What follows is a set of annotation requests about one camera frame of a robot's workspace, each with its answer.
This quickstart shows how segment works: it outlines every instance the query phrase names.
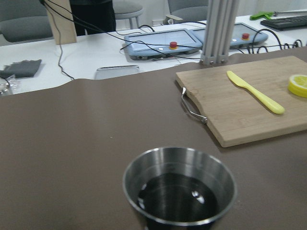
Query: yellow plastic knife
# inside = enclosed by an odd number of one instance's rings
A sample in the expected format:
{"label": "yellow plastic knife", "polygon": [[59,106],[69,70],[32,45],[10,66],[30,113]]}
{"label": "yellow plastic knife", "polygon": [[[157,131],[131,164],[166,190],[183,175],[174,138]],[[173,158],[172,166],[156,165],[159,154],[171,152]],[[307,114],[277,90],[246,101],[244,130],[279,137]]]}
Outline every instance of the yellow plastic knife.
{"label": "yellow plastic knife", "polygon": [[257,97],[266,107],[268,107],[273,113],[283,114],[284,108],[276,101],[272,100],[268,96],[256,90],[254,87],[249,85],[246,81],[238,77],[232,71],[227,71],[229,79],[239,87],[249,90],[255,97]]}

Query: keyboard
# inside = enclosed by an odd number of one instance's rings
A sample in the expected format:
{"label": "keyboard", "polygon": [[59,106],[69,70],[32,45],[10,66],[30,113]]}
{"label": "keyboard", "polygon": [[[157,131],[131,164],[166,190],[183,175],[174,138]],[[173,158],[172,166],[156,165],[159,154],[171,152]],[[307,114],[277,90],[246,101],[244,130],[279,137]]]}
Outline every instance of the keyboard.
{"label": "keyboard", "polygon": [[260,22],[261,25],[265,25],[277,30],[283,30],[285,28],[295,28],[307,25],[307,15],[263,20]]}

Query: gray chair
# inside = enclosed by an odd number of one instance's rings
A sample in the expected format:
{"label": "gray chair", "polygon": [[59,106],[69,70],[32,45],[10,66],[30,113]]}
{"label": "gray chair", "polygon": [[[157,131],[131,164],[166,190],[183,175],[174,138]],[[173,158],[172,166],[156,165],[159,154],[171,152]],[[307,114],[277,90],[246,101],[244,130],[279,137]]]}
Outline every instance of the gray chair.
{"label": "gray chair", "polygon": [[8,42],[51,38],[45,7],[39,0],[0,0],[0,34]]}
{"label": "gray chair", "polygon": [[129,19],[130,29],[133,29],[132,18],[135,18],[137,27],[140,26],[139,16],[143,13],[143,6],[132,1],[115,1],[113,9],[116,20]]}
{"label": "gray chair", "polygon": [[208,4],[208,0],[168,0],[171,15],[183,19],[174,23],[207,20]]}

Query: lemon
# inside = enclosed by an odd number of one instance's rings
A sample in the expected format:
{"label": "lemon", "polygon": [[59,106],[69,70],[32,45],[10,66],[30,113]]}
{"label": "lemon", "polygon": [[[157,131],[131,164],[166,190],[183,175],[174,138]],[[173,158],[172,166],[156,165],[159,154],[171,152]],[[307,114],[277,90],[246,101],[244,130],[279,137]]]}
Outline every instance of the lemon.
{"label": "lemon", "polygon": [[300,97],[307,97],[307,76],[293,75],[289,78],[288,90]]}

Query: cup rim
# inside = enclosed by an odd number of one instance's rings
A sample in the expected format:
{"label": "cup rim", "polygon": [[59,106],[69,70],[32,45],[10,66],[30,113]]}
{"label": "cup rim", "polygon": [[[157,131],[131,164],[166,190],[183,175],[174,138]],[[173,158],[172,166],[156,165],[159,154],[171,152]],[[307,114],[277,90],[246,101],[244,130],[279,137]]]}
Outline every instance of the cup rim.
{"label": "cup rim", "polygon": [[[126,187],[125,187],[125,181],[126,181],[126,175],[128,173],[128,170],[131,168],[132,164],[139,158],[143,157],[146,154],[149,154],[151,152],[157,151],[157,150],[161,150],[161,149],[185,149],[185,150],[189,150],[189,151],[197,151],[197,152],[201,152],[202,154],[205,154],[207,156],[209,156],[210,158],[212,158],[214,161],[218,162],[219,164],[221,164],[224,169],[227,171],[227,173],[229,174],[229,176],[231,177],[231,180],[233,182],[234,185],[234,195],[232,196],[230,202],[228,203],[228,205],[222,210],[220,211],[218,214],[206,218],[206,219],[202,219],[202,220],[198,220],[198,221],[192,221],[192,222],[179,222],[179,221],[171,221],[171,220],[166,220],[166,219],[162,219],[159,217],[156,217],[148,212],[146,212],[145,210],[143,210],[142,208],[140,208],[130,197]],[[237,184],[235,181],[235,178],[233,176],[233,174],[231,173],[231,171],[227,168],[227,166],[225,166],[219,159],[217,159],[216,157],[207,154],[203,151],[200,150],[196,150],[193,148],[185,148],[185,147],[157,147],[154,149],[150,149],[147,150],[145,152],[143,152],[142,154],[140,154],[139,156],[137,156],[136,158],[134,158],[129,165],[126,167],[124,175],[123,175],[123,182],[122,182],[122,186],[123,186],[123,190],[124,190],[124,194],[126,196],[126,198],[128,199],[129,203],[132,205],[132,207],[137,210],[139,213],[141,213],[142,215],[146,216],[147,218],[162,223],[162,224],[167,224],[167,225],[174,225],[174,226],[182,226],[182,227],[188,227],[188,226],[201,226],[201,225],[205,225],[205,224],[209,224],[212,223],[214,221],[216,221],[217,219],[221,218],[223,215],[225,215],[229,209],[233,206],[236,198],[237,198]]]}

